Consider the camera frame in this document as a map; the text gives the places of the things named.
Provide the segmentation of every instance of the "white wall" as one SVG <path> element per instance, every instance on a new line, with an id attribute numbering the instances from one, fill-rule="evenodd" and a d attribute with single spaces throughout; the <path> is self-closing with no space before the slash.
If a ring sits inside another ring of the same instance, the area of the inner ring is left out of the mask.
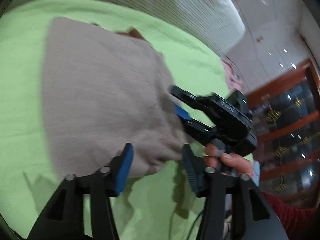
<path id="1" fill-rule="evenodd" d="M 303 6 L 302 20 L 299 31 L 300 34 L 305 37 L 306 42 L 314 54 L 317 62 L 320 63 L 320 28 L 305 5 Z"/>
<path id="2" fill-rule="evenodd" d="M 226 56 L 236 65 L 245 94 L 309 57 L 298 30 L 302 0 L 232 0 L 246 26 L 244 38 Z"/>

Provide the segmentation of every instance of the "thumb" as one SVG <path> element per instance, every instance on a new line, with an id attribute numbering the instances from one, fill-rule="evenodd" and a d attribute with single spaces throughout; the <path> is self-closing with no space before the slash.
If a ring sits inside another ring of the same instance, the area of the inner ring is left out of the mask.
<path id="1" fill-rule="evenodd" d="M 249 160 L 235 153 L 222 153 L 220 157 L 223 164 L 238 170 L 239 173 L 248 174 L 252 177 L 253 167 Z"/>

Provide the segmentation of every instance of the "metal screw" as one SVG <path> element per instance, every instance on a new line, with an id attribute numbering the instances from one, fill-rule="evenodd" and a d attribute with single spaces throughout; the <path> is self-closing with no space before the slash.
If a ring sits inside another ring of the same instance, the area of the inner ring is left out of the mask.
<path id="1" fill-rule="evenodd" d="M 110 172 L 110 168 L 107 167 L 107 166 L 104 166 L 104 167 L 102 167 L 102 168 L 100 169 L 100 172 L 101 172 L 101 173 L 109 173 L 109 172 Z"/>
<path id="2" fill-rule="evenodd" d="M 206 173 L 215 173 L 215 172 L 216 172 L 216 169 L 215 169 L 214 167 L 206 167 L 206 168 L 204 169 L 204 171 L 205 171 Z"/>
<path id="3" fill-rule="evenodd" d="M 250 177 L 247 174 L 241 174 L 240 179 L 247 181 L 247 180 L 250 180 Z"/>
<path id="4" fill-rule="evenodd" d="M 66 180 L 68 180 L 68 181 L 71 181 L 71 180 L 74 180 L 76 178 L 76 176 L 74 175 L 74 174 L 68 174 L 67 176 L 66 176 Z"/>

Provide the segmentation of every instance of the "black cable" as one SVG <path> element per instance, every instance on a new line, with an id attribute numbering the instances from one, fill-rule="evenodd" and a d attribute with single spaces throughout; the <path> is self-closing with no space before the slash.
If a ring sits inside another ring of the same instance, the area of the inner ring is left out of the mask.
<path id="1" fill-rule="evenodd" d="M 192 226 L 191 226 L 191 228 L 190 228 L 190 230 L 189 230 L 189 233 L 188 233 L 188 236 L 187 236 L 187 239 L 186 239 L 186 240 L 189 240 L 189 238 L 190 238 L 190 236 L 191 236 L 191 233 L 192 233 L 192 230 L 193 230 L 193 228 L 195 227 L 195 225 L 196 225 L 198 219 L 200 218 L 200 216 L 202 215 L 202 213 L 203 213 L 203 210 L 201 210 L 201 212 L 200 212 L 200 213 L 198 214 L 198 216 L 196 217 L 195 221 L 193 221 Z"/>
<path id="2" fill-rule="evenodd" d="M 195 227 L 195 225 L 196 225 L 198 219 L 200 218 L 200 216 L 202 215 L 202 213 L 203 213 L 203 210 L 200 211 L 200 213 L 199 213 L 198 216 L 196 217 L 195 221 L 193 221 L 192 226 L 191 226 L 191 228 L 190 228 L 190 230 L 189 230 L 189 233 L 188 233 L 188 236 L 187 236 L 187 239 L 186 239 L 186 240 L 189 240 L 189 238 L 190 238 L 190 236 L 191 236 L 191 233 L 192 233 L 192 230 L 193 230 L 193 228 Z M 227 237 L 228 237 L 228 235 L 230 234 L 229 224 L 227 225 L 227 228 L 228 228 L 228 232 L 227 232 L 226 236 L 223 238 L 223 240 L 226 240 Z"/>

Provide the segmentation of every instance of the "red sleeve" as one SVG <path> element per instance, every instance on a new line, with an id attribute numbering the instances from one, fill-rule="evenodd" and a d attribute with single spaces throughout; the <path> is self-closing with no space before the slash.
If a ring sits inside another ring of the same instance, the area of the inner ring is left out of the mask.
<path id="1" fill-rule="evenodd" d="M 284 204 L 275 196 L 265 192 L 263 194 L 280 219 L 289 240 L 294 240 L 295 237 L 299 235 L 305 228 L 307 221 L 312 218 L 316 212 L 316 208 L 294 208 Z"/>

